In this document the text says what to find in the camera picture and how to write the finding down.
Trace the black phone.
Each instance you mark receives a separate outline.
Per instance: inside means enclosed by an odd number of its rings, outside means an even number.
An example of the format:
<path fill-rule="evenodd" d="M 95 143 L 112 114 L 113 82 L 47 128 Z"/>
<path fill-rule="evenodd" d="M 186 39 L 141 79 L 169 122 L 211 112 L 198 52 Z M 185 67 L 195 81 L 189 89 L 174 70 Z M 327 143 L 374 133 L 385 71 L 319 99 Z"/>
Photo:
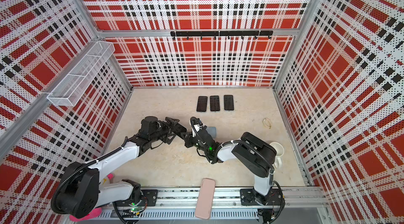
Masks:
<path fill-rule="evenodd" d="M 210 111 L 212 111 L 212 112 L 220 111 L 221 110 L 220 97 L 218 95 L 210 96 L 209 97 L 209 106 L 210 106 Z"/>
<path fill-rule="evenodd" d="M 224 110 L 234 111 L 234 97 L 233 95 L 224 95 Z"/>
<path fill-rule="evenodd" d="M 207 96 L 199 96 L 197 100 L 197 108 L 196 111 L 198 113 L 205 113 L 207 112 L 207 103 L 208 97 Z"/>

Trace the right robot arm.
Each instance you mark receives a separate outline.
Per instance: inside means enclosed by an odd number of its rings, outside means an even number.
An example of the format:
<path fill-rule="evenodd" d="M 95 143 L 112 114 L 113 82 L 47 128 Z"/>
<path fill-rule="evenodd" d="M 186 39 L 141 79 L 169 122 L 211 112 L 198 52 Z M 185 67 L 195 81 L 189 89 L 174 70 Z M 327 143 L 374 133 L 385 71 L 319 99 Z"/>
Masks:
<path fill-rule="evenodd" d="M 274 184 L 277 154 L 274 147 L 249 132 L 236 140 L 220 143 L 215 141 L 216 128 L 206 126 L 196 117 L 191 117 L 189 123 L 191 130 L 184 129 L 179 134 L 185 147 L 195 147 L 212 165 L 239 160 L 254 175 L 254 191 L 263 197 L 269 194 Z"/>

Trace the light blue case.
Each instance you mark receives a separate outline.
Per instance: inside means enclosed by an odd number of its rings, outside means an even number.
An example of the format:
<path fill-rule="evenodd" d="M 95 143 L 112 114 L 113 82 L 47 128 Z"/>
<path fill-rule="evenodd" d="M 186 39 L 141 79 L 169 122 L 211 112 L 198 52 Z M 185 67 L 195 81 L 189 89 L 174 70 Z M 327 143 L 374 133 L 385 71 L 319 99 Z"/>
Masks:
<path fill-rule="evenodd" d="M 210 126 L 208 126 L 208 127 L 206 128 L 206 131 L 211 135 L 211 137 L 212 137 L 213 139 L 215 139 L 215 138 L 217 137 L 217 129 L 216 129 L 216 127 L 210 127 Z"/>

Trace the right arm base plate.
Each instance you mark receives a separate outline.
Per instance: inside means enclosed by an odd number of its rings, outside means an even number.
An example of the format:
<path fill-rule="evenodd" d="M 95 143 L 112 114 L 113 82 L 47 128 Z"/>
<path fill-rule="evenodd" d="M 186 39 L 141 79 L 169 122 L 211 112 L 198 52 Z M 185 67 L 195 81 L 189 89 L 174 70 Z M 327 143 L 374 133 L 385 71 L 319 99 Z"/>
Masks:
<path fill-rule="evenodd" d="M 276 188 L 271 188 L 266 196 L 251 188 L 241 189 L 240 198 L 243 206 L 280 206 L 283 200 L 279 189 Z"/>

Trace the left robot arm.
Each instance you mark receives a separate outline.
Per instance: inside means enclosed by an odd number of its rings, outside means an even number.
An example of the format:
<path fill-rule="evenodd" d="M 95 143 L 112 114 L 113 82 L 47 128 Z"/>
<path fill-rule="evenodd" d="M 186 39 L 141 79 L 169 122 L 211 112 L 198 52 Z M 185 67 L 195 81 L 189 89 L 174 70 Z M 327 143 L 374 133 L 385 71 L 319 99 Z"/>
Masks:
<path fill-rule="evenodd" d="M 108 183 L 108 175 L 117 168 L 134 160 L 152 148 L 154 142 L 171 144 L 178 136 L 188 139 L 192 135 L 177 119 L 170 117 L 160 121 L 147 116 L 141 121 L 141 129 L 113 151 L 86 163 L 70 164 L 51 199 L 51 209 L 61 215 L 69 214 L 84 218 L 98 207 L 116 201 L 130 200 L 134 204 L 147 198 L 141 185 L 129 179 L 118 183 Z"/>

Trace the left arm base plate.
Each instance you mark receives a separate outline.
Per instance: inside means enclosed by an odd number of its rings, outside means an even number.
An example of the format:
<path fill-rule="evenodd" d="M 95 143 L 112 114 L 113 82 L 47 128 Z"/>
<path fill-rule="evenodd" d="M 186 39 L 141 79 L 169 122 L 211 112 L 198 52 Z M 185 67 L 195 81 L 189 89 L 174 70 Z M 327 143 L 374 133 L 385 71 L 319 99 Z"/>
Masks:
<path fill-rule="evenodd" d="M 156 205 L 158 190 L 141 189 L 133 193 L 128 199 L 117 201 L 118 207 L 154 207 Z"/>

